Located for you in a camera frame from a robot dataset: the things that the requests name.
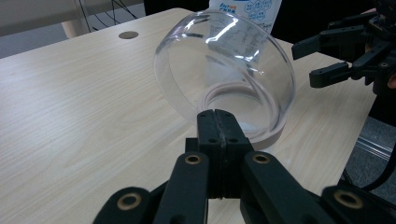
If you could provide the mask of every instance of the clear container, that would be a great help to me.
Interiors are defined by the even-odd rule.
[[[233,113],[256,150],[280,136],[295,95],[283,49],[238,15],[206,10],[180,21],[155,52],[164,97],[192,123],[207,109]]]

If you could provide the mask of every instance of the gray floor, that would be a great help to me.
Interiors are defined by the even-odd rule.
[[[129,7],[129,9],[138,18],[145,15],[143,4]],[[125,10],[119,9],[115,13],[116,20],[119,22],[133,19]],[[106,26],[114,25],[114,21],[110,19],[112,16],[113,12],[110,11],[108,15],[105,13],[98,14],[97,17],[100,21],[94,16],[90,16],[89,21],[92,27],[104,29]],[[15,35],[2,36],[0,37],[0,58],[37,49],[66,39],[67,37],[61,24],[54,24]],[[361,132],[361,137],[376,142],[384,148],[393,148],[396,142],[396,128],[368,118]],[[379,176],[386,163],[387,161],[384,158],[378,157],[360,146],[356,146],[346,165],[346,171],[356,186],[363,187]],[[373,193],[396,204],[396,174],[393,174],[386,184],[374,190]]]

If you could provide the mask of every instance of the white plastic bag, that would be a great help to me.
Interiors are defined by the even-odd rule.
[[[236,13],[271,34],[282,0],[210,0],[209,9]]]

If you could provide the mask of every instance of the light wood tabletop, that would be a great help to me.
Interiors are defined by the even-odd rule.
[[[0,223],[91,223],[117,190],[169,178],[196,130],[164,99],[153,57],[189,14],[171,9],[0,60]],[[126,31],[139,35],[119,38]],[[311,70],[336,62],[292,62],[296,99],[273,150],[316,194],[337,183],[375,99],[362,80],[309,87]],[[208,217],[244,223],[238,200],[211,201]]]

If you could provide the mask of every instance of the wooden table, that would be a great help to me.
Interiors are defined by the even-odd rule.
[[[169,178],[195,127],[163,98],[154,50],[190,14],[172,9],[0,61],[0,223],[90,223],[119,189]],[[139,36],[121,39],[135,31]],[[279,41],[290,55],[291,44]],[[362,81],[309,87],[293,62],[297,96],[274,154],[303,187],[335,185],[375,96]],[[213,200],[209,223],[244,223],[237,200]]]

